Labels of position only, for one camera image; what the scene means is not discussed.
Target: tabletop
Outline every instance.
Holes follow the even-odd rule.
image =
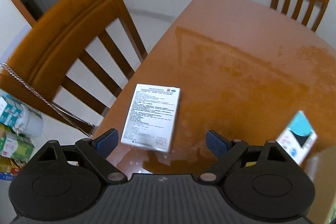
[[[289,17],[249,0],[193,0],[127,83],[95,136],[124,128],[137,83],[181,89],[170,153],[119,144],[125,173],[200,174],[216,158],[212,129],[263,145],[303,110],[318,139],[336,144],[336,50]]]

